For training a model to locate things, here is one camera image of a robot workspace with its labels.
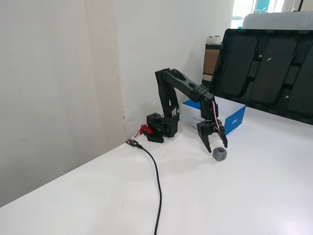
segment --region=white container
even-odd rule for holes
[[[211,43],[212,43],[212,36],[208,36],[206,38],[206,44],[211,45]]]
[[[213,36],[211,44],[221,44],[222,38],[221,36]]]

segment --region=robotic arm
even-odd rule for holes
[[[217,132],[224,147],[227,148],[227,138],[222,122],[217,119],[218,105],[215,103],[214,95],[203,85],[197,85],[188,77],[176,69],[164,69],[155,72],[164,117],[154,113],[147,116],[147,124],[150,132],[144,135],[148,141],[163,143],[163,135],[174,137],[178,130],[179,103],[175,89],[183,92],[194,102],[200,102],[201,117],[205,119],[197,124],[198,135],[207,150],[211,153],[209,135]]]

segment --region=tabletop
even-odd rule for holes
[[[313,233],[313,126],[247,108],[222,162],[182,123],[163,144],[138,141],[159,170],[158,235]],[[158,204],[153,162],[123,144],[0,208],[0,234],[148,235]]]

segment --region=small gray block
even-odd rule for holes
[[[213,150],[213,158],[218,162],[225,160],[226,156],[227,152],[222,147],[217,147]]]

